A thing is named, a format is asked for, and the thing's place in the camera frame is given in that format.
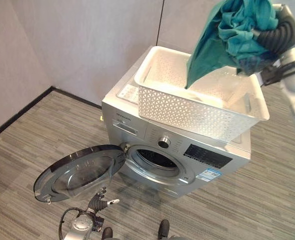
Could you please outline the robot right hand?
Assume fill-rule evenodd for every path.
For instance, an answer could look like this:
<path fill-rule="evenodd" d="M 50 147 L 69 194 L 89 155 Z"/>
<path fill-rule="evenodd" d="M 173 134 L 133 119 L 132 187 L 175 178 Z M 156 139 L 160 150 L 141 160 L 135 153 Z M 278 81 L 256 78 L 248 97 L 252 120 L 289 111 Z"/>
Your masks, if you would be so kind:
<path fill-rule="evenodd" d="M 275 55 L 295 47 L 295 18 L 286 4 L 273 4 L 278 19 L 276 29 L 260 31 L 252 29 L 253 39 Z"/>

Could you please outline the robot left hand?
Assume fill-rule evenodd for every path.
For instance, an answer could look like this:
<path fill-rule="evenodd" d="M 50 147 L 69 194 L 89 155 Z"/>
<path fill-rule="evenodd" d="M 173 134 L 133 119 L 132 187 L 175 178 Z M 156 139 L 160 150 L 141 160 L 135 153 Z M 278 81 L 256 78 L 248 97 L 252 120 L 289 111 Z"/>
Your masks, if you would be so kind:
<path fill-rule="evenodd" d="M 107 192 L 106 187 L 102 187 L 89 201 L 87 206 L 87 211 L 96 214 L 97 212 L 110 207 L 112 205 L 118 204 L 120 202 L 119 199 L 113 199 L 113 200 L 103 200 L 105 197 L 105 193 Z"/>

